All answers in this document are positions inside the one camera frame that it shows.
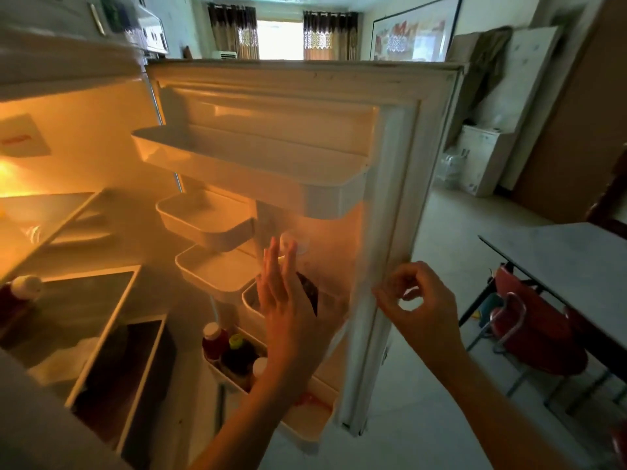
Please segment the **person's right hand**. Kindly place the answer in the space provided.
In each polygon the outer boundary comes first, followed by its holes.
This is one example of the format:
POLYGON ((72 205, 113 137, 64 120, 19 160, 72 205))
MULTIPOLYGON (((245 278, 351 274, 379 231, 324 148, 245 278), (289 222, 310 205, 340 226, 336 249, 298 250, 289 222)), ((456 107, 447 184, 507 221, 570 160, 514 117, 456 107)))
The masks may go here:
POLYGON ((373 288, 395 290, 403 295, 399 305, 417 312, 417 330, 402 336, 435 378, 450 387, 468 361, 458 327, 455 295, 423 261, 401 264, 373 288))

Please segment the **white fridge door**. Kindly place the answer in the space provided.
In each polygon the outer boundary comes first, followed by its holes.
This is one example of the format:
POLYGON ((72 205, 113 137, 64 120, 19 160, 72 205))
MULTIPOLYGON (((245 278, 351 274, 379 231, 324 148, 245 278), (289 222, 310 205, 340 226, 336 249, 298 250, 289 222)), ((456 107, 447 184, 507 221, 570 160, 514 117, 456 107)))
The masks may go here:
MULTIPOLYGON (((260 271, 273 237, 295 229, 309 238, 311 280, 348 303, 347 320, 315 375, 339 391, 330 422, 354 436, 366 428, 389 348, 390 323, 371 287, 411 258, 462 72, 442 62, 196 60, 147 67, 161 125, 253 134, 368 159, 364 198, 336 220, 304 217, 173 172, 183 178, 182 192, 208 190, 248 204, 254 237, 236 249, 253 256, 260 271)), ((267 338, 237 327, 241 303, 210 297, 218 320, 262 353, 267 338)))

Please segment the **person's left forearm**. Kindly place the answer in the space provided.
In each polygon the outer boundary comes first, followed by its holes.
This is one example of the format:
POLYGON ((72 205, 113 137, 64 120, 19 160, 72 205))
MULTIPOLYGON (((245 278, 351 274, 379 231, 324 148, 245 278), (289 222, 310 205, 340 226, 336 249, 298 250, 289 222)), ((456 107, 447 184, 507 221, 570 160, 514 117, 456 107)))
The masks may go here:
POLYGON ((187 470, 256 470, 310 375, 267 371, 187 470))

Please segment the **dark bottle with white cap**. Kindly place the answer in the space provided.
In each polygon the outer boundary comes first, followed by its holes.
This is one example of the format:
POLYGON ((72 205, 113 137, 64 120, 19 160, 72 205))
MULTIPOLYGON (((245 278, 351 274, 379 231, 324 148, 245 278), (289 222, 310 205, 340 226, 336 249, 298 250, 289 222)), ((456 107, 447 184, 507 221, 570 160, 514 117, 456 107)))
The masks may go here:
POLYGON ((281 233, 279 241, 279 263, 281 263, 283 258, 287 255, 290 243, 294 241, 297 243, 295 262, 296 276, 309 299, 314 315, 317 316, 319 291, 317 285, 311 280, 312 269, 310 264, 309 238, 295 229, 290 229, 281 233))

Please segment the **small white door shelf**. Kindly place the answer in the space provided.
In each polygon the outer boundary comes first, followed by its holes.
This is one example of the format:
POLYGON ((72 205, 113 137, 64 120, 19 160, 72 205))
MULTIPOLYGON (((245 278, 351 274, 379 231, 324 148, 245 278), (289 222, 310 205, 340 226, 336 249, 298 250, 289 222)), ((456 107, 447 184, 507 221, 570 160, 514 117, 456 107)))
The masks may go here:
POLYGON ((168 231, 213 252, 230 252, 254 237, 248 204, 208 190, 178 193, 155 208, 168 231))
MULTIPOLYGON (((333 296, 325 291, 318 292, 318 312, 333 312, 345 317, 348 311, 348 303, 340 297, 333 296)), ((260 300, 256 288, 256 282, 244 289, 241 295, 241 308, 238 310, 237 327, 254 336, 260 341, 266 339, 265 315, 260 308, 260 300)))
POLYGON ((243 292, 260 272, 257 260, 238 249, 212 252, 194 245, 175 257, 183 278, 215 300, 239 305, 243 292))

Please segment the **dark bottle with yellow cap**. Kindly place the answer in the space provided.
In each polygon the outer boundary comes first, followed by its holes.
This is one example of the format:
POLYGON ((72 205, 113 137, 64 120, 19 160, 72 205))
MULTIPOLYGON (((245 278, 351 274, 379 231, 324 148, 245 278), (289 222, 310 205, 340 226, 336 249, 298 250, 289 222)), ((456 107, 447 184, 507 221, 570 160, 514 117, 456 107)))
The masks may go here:
POLYGON ((260 357, 255 346, 242 334, 231 335, 221 356, 223 372, 242 389, 249 389, 253 364, 260 357))

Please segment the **small bottle with white cap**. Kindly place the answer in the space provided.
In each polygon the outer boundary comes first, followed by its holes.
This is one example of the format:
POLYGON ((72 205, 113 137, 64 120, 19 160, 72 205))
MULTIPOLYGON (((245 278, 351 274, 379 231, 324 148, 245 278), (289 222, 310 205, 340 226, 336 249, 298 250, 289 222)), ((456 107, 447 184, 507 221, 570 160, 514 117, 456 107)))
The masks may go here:
POLYGON ((258 357, 252 364, 249 383, 252 388, 266 370, 268 358, 266 356, 258 357))

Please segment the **long white bottom door shelf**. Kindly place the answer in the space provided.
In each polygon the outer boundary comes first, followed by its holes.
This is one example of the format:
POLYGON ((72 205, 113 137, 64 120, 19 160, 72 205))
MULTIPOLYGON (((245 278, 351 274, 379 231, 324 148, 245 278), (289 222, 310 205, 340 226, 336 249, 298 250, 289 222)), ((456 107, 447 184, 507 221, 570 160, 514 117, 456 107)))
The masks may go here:
MULTIPOLYGON (((234 383, 223 372, 221 362, 217 365, 208 363, 206 366, 216 379, 219 385, 222 385, 226 392, 226 414, 230 414, 241 403, 243 397, 249 394, 249 389, 242 389, 234 383)), ((320 437, 325 426, 331 421, 335 410, 335 403, 339 396, 339 391, 328 385, 318 376, 314 375, 308 382, 306 392, 316 395, 321 401, 327 404, 327 409, 318 409, 313 407, 293 407, 286 413, 282 419, 278 430, 283 436, 291 441, 302 451, 314 454, 318 451, 320 437)))

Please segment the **clear water jug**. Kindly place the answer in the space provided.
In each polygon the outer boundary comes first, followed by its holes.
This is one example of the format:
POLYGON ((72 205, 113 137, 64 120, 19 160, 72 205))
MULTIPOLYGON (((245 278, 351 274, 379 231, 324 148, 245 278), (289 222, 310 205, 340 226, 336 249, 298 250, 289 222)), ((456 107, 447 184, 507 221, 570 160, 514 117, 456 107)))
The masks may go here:
POLYGON ((466 156, 457 147, 450 147, 438 158, 434 184, 436 187, 458 190, 466 165, 466 156))

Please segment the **white low cabinet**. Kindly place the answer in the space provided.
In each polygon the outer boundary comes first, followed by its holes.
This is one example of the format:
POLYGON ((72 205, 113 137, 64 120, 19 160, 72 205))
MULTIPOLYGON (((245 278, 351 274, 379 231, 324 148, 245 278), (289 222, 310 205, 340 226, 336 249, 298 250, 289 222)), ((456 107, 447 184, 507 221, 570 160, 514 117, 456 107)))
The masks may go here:
POLYGON ((515 134, 491 128, 464 125, 458 137, 458 152, 465 158, 459 187, 475 197, 494 193, 513 149, 515 134))

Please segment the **clear crisper drawer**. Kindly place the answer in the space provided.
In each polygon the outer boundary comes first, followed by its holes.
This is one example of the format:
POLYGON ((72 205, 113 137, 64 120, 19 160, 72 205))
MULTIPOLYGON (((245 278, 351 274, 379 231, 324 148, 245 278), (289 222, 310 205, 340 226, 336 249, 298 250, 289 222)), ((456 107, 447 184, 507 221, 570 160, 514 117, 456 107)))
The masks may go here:
POLYGON ((177 348, 166 315, 129 322, 123 355, 92 367, 73 415, 135 470, 148 470, 151 441, 177 348))

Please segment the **brown wooden door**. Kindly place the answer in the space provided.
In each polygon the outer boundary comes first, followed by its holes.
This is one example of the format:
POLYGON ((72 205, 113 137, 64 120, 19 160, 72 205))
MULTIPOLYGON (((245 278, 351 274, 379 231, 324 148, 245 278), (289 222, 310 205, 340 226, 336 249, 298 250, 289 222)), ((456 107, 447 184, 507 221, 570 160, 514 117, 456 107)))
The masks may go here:
POLYGON ((606 0, 512 199, 558 224, 581 222, 627 143, 627 0, 606 0))

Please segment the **white label sticker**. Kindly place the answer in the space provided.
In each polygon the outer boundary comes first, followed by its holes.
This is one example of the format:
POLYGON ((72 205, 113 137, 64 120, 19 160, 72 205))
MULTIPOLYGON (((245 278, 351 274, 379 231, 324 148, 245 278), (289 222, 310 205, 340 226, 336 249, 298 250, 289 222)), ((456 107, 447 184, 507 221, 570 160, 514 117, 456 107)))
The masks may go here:
POLYGON ((0 157, 30 158, 51 155, 51 148, 30 114, 0 119, 0 157))

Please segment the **white freezer door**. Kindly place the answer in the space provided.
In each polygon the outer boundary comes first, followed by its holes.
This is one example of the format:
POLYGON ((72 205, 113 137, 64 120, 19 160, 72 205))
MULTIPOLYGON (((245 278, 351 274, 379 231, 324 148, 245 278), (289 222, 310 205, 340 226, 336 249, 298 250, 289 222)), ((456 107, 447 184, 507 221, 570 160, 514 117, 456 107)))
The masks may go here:
POLYGON ((135 78, 164 31, 140 0, 0 0, 0 102, 135 78))

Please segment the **framed wall picture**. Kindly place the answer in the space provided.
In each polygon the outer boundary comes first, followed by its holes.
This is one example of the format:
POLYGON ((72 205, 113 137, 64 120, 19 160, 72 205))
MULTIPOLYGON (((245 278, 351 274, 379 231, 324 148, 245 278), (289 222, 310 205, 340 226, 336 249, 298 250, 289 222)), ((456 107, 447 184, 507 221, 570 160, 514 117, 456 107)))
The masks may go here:
POLYGON ((434 0, 372 25, 371 61, 444 62, 462 0, 434 0))

